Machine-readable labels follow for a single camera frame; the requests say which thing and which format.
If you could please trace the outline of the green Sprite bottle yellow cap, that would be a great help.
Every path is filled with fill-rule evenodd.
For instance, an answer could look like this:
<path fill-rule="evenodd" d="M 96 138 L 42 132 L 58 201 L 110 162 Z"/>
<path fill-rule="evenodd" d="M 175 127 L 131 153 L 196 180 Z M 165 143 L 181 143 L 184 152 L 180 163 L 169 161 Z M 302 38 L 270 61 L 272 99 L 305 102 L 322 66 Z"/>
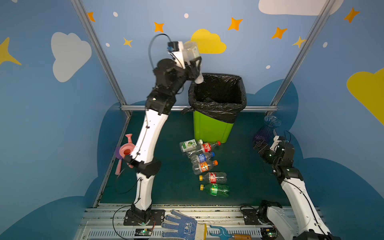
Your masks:
<path fill-rule="evenodd" d="M 200 185 L 200 190 L 214 197 L 228 197 L 230 188 L 227 185 L 207 184 Z"/>

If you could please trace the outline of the orange red label bottle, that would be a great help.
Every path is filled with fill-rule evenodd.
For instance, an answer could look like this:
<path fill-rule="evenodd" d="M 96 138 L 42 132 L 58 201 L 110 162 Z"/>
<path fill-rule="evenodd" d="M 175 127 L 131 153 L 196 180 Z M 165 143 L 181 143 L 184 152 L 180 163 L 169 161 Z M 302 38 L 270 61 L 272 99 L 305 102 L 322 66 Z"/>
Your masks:
<path fill-rule="evenodd" d="M 218 161 L 214 160 L 208 160 L 202 163 L 197 163 L 193 165 L 193 172 L 195 175 L 199 175 L 200 173 L 207 172 L 211 170 L 213 167 L 218 165 Z"/>

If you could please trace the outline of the clear bottle green label front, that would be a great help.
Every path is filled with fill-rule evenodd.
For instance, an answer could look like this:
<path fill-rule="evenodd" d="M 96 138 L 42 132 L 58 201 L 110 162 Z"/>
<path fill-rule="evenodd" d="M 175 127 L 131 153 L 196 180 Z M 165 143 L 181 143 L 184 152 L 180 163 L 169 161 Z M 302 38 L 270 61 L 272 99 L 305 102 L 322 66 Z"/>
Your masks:
<path fill-rule="evenodd" d="M 190 59 L 197 58 L 200 55 L 198 45 L 196 42 L 186 42 L 184 43 L 184 51 L 183 51 L 184 58 L 188 56 Z M 198 79 L 195 81 L 196 84 L 201 84 L 204 81 L 204 77 L 201 70 L 201 75 L 198 77 Z"/>

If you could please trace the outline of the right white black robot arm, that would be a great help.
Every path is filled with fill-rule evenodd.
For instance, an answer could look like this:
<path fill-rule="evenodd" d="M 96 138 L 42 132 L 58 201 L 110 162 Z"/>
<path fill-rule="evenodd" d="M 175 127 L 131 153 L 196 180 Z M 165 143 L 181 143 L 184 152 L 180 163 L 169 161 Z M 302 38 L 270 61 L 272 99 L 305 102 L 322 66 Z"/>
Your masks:
<path fill-rule="evenodd" d="M 274 226 L 285 240 L 339 240 L 340 237 L 334 236 L 321 219 L 301 172 L 293 166 L 294 146 L 284 137 L 275 136 L 272 145 L 256 140 L 254 149 L 271 165 L 273 174 L 289 199 L 297 223 L 287 216 L 279 203 L 266 200 L 259 206 L 262 221 Z"/>

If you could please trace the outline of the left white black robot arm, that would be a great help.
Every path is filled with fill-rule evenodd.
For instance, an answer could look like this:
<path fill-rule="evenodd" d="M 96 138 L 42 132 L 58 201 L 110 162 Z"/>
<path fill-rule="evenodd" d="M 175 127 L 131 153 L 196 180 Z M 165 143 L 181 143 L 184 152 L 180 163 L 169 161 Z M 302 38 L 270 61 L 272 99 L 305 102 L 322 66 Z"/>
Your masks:
<path fill-rule="evenodd" d="M 154 160 L 155 147 L 164 123 L 176 102 L 176 95 L 186 81 L 200 84 L 202 58 L 197 57 L 179 66 L 176 59 L 163 59 L 153 72 L 156 85 L 147 97 L 145 118 L 133 152 L 124 161 L 133 166 L 137 176 L 136 198 L 129 215 L 140 223 L 147 223 L 151 217 L 152 189 L 155 175 L 162 163 Z"/>

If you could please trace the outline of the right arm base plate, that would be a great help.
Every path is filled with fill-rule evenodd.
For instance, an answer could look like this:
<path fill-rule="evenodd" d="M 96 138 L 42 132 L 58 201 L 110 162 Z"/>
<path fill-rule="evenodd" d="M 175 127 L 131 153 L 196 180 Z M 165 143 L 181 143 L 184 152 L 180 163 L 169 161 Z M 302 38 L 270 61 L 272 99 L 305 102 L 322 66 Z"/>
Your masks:
<path fill-rule="evenodd" d="M 243 214 L 245 225 L 268 225 L 269 223 L 259 217 L 259 210 L 252 206 L 241 206 L 240 212 Z"/>

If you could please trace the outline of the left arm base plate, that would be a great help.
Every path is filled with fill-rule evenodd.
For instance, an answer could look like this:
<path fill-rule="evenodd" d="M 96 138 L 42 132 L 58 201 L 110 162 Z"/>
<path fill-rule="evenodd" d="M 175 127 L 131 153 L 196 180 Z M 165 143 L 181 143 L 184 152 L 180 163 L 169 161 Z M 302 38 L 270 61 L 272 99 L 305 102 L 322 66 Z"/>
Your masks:
<path fill-rule="evenodd" d="M 165 210 L 128 210 L 124 218 L 124 226 L 160 226 L 165 220 Z"/>

